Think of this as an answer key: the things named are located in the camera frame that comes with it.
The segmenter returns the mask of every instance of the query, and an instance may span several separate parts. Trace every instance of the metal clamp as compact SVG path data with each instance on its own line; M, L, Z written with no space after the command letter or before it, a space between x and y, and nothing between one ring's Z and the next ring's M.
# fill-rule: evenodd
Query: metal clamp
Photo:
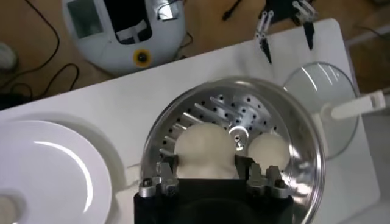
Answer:
M252 165L250 165L249 178L246 181L246 184L249 193L257 196L265 194L268 180L261 175L261 168L259 164L252 163Z
M179 191L179 180L173 175L169 163L160 163L158 168L161 176L161 192L166 196L173 196Z
M271 188L271 196L274 198L287 198L289 190L286 183L280 175L277 166L269 166L266 170L266 178L269 180L269 187Z

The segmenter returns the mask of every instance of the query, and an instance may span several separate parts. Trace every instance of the white table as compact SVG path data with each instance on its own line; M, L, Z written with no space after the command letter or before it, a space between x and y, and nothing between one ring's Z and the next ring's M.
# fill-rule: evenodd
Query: white table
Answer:
M208 80L249 75L281 85L305 63L325 61L350 78L339 24L315 23L314 49L303 28L269 37L270 65L253 41L148 69L0 112L0 121L43 119L84 135L103 154L114 190L124 184L123 168L140 161L149 130L170 101ZM374 204L379 196L375 170L362 121L355 138L338 158L327 163L325 190L314 223L338 223Z

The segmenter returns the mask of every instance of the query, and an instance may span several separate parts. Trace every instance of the metal pot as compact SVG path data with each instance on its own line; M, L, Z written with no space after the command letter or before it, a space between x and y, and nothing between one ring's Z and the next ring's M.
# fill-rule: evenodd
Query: metal pot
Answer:
M295 223L311 223L325 183L325 156L311 115L283 88L264 80L233 77L199 85L173 100L149 133L141 163L141 180L156 176L160 153L174 153L187 127L212 122L236 140L238 155L266 132L289 143L290 161L282 177L294 198Z

